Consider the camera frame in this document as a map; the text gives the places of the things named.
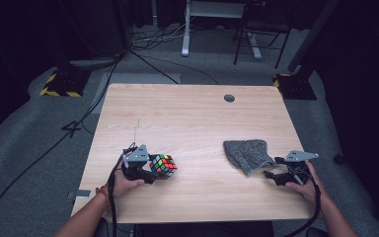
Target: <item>chair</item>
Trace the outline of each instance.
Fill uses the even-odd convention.
[[[288,37],[290,36],[290,22],[296,15],[296,11],[288,13],[275,1],[250,1],[244,7],[241,25],[237,29],[233,40],[238,36],[238,47],[233,64],[236,65],[239,55],[239,49],[242,41],[243,33],[273,35],[274,38],[268,46],[258,46],[268,49],[279,49],[280,53],[275,64],[275,69],[278,67],[279,60],[284,52]],[[282,47],[271,47],[280,34],[285,34]]]

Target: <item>rubik's cube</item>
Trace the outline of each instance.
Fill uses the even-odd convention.
[[[177,165],[170,155],[159,154],[149,164],[152,172],[158,174],[159,180],[168,180],[177,170]]]

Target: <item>gray cloth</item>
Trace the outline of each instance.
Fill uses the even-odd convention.
[[[224,141],[223,146],[227,159],[236,168],[242,169],[247,176],[260,167],[276,166],[276,163],[266,153],[264,140],[230,140]]]

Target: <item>gray carpet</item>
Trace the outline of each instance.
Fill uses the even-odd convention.
[[[233,34],[224,30],[192,34],[189,57],[181,57],[180,38],[151,50],[136,52],[190,66],[208,74],[146,57],[165,73],[181,75],[183,84],[215,84],[212,77],[219,84],[262,86],[271,85],[271,77],[275,73],[287,72],[286,66],[307,36],[306,31],[294,31],[279,68],[274,69],[277,51],[262,50],[264,59],[258,61],[247,47],[242,48],[238,65],[233,65],[236,50],[236,43],[232,42]],[[259,43],[267,40],[258,37]],[[79,120],[88,110],[107,69],[92,73],[83,98],[39,96],[51,71],[52,68],[33,81],[30,86],[32,98],[0,126],[0,194],[62,137],[64,131],[60,129],[63,126]],[[157,74],[131,53],[118,64],[114,73]],[[319,153],[320,158],[314,164],[329,194],[358,235],[379,237],[379,222],[371,213],[368,193],[347,165],[338,166],[332,160],[341,152],[341,148],[325,102],[325,90],[317,74],[312,75],[310,82],[317,94],[317,101],[285,101],[303,147],[306,151]],[[84,121],[85,126],[94,131],[98,118],[98,114],[89,115]],[[69,218],[72,200],[66,197],[68,192],[79,187],[92,139],[93,135],[84,129],[76,131],[73,138],[60,142],[3,196],[0,201],[0,236],[51,236]],[[305,220],[275,221],[275,236],[290,233],[303,223]],[[322,219],[313,226],[325,229]],[[130,225],[120,227],[126,230],[131,228]]]

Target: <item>black wire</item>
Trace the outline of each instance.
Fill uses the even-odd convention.
[[[47,149],[42,155],[40,155],[36,161],[34,161],[30,166],[28,166],[23,172],[21,172],[6,188],[5,190],[1,193],[0,195],[0,200],[1,198],[11,189],[12,186],[14,186],[14,184],[20,180],[38,161],[40,161],[42,158],[44,158],[48,153],[50,153],[50,151],[52,151],[62,140],[64,140],[64,138],[66,138],[70,132],[72,132],[94,109],[95,107],[97,106],[97,104],[100,102],[101,98],[103,97],[102,95],[104,95],[106,93],[106,90],[108,88],[108,85],[110,85],[110,81],[111,81],[111,77],[113,75],[113,72],[114,72],[114,69],[116,68],[116,66],[118,65],[119,61],[120,61],[121,57],[119,57],[117,59],[117,62],[115,63],[112,71],[111,71],[111,74],[110,74],[110,77],[108,78],[107,80],[107,84],[106,86],[104,87],[104,90],[103,92],[101,93],[99,99],[88,109],[87,112],[84,113],[84,115],[82,116],[82,118],[78,121],[78,122],[75,122],[73,127],[67,131],[59,140],[57,140],[49,149]]]
[[[85,39],[82,37],[82,34],[79,32],[78,28],[76,27],[75,23],[73,22],[72,18],[70,17],[70,15],[67,12],[67,10],[64,7],[64,5],[61,3],[60,0],[57,0],[57,2],[59,3],[60,7],[62,8],[64,14],[66,15],[67,19],[69,20],[70,24],[72,25],[72,27],[75,30],[76,34],[78,35],[79,39],[81,39],[81,41],[85,44],[85,46],[87,46],[91,51],[93,51],[95,54],[97,54],[99,56],[116,56],[116,54],[103,54],[103,53],[100,53],[100,52],[94,50],[92,47],[90,47],[88,45],[88,43],[85,41]]]
[[[115,171],[118,170],[118,165],[122,160],[122,156],[127,154],[130,149],[135,147],[135,142],[131,143],[131,145],[128,147],[128,149],[124,149],[121,153],[121,155],[118,158],[118,161],[116,162],[115,166],[113,167],[112,171],[110,172],[110,177],[108,180],[108,189],[109,189],[109,201],[111,204],[111,210],[112,210],[112,219],[113,219],[113,237],[116,237],[116,210],[115,210],[115,201],[114,201],[114,184],[115,184]]]
[[[306,174],[309,177],[309,179],[313,183],[313,187],[315,188],[315,193],[316,193],[316,196],[315,196],[315,199],[316,199],[315,213],[313,214],[312,218],[310,218],[303,226],[301,226],[300,228],[298,228],[294,232],[286,235],[285,237],[296,236],[299,233],[301,233],[302,231],[304,231],[307,228],[309,228],[312,225],[312,223],[315,222],[315,220],[318,218],[319,212],[320,212],[320,209],[321,209],[321,199],[320,199],[321,191],[319,189],[319,186],[316,184],[315,179],[313,179],[313,176],[309,175],[307,172],[304,172],[302,170],[299,170],[299,171],[302,172],[302,173],[304,173],[304,174]]]
[[[153,69],[155,69],[156,71],[160,72],[162,75],[168,77],[169,79],[171,79],[173,82],[175,82],[176,84],[180,84],[178,83],[176,80],[174,80],[174,78],[168,76],[165,72],[159,70],[158,68],[156,68],[155,66],[153,66],[152,64],[150,64],[148,61],[146,61],[143,57],[141,57],[139,54],[135,53],[133,50],[130,51],[132,54],[136,55],[138,58],[140,58],[142,61],[144,61],[147,65],[151,66]]]
[[[117,57],[113,58],[113,60],[108,61],[108,62],[100,62],[100,63],[93,63],[93,64],[85,64],[85,65],[72,64],[72,66],[82,71],[94,71],[94,70],[99,70],[99,69],[113,66],[116,63],[116,59]]]
[[[90,131],[90,130],[88,130],[88,129],[86,128],[86,126],[85,126],[85,124],[84,124],[83,121],[81,122],[81,124],[82,124],[82,127],[83,127],[86,131],[88,131],[88,133],[91,133],[92,135],[95,135],[94,132],[92,132],[92,131]]]
[[[181,32],[183,32],[185,30],[184,26],[185,25],[182,25],[182,26],[179,26],[175,30],[170,30],[170,33],[165,33],[166,29],[164,29],[164,32],[161,35],[156,36],[156,37],[154,37],[154,36],[159,32],[159,30],[156,31],[155,34],[152,35],[152,37],[147,37],[144,33],[135,33],[135,34],[144,34],[145,35],[144,38],[137,38],[137,40],[148,40],[148,42],[146,43],[146,46],[135,45],[136,42],[133,40],[133,36],[131,36],[130,37],[130,40],[132,41],[132,47],[131,47],[131,49],[134,49],[134,50],[153,49],[153,48],[157,47],[159,44],[161,44],[163,42],[170,42],[170,41],[176,40],[177,38],[183,37],[184,35],[177,35],[176,37],[173,37],[173,35],[175,33],[179,33],[180,34]]]
[[[189,68],[189,69],[192,69],[192,70],[195,70],[197,72],[200,72],[200,73],[203,73],[205,75],[207,75],[209,78],[211,78],[211,80],[213,80],[217,85],[220,85],[210,74],[206,73],[206,72],[203,72],[201,70],[198,70],[196,68],[193,68],[193,67],[190,67],[190,66],[186,66],[186,65],[183,65],[183,64],[180,64],[180,63],[176,63],[176,62],[171,62],[171,61],[168,61],[168,60],[163,60],[163,59],[159,59],[159,58],[156,58],[156,57],[152,57],[152,56],[145,56],[145,55],[140,55],[141,57],[148,57],[148,58],[152,58],[154,60],[158,60],[158,61],[163,61],[163,62],[168,62],[168,63],[171,63],[171,64],[174,64],[174,65],[178,65],[178,66],[182,66],[182,67],[186,67],[186,68]]]
[[[164,33],[163,33],[162,35],[158,36],[158,37],[162,37],[162,38],[163,38],[163,37],[165,37],[166,35],[171,36],[172,33],[176,32],[177,30],[178,30],[178,29],[168,30],[167,33],[166,33],[166,30],[165,30]],[[149,31],[147,31],[147,32],[136,32],[136,33],[132,33],[131,39],[133,40],[133,38],[135,38],[134,41],[151,40],[151,39],[155,38],[155,35],[156,35],[156,33],[159,32],[159,30],[157,30],[157,31],[151,31],[151,32],[155,32],[155,34],[152,34],[151,37],[148,37],[148,36],[146,35],[146,33],[149,33]]]

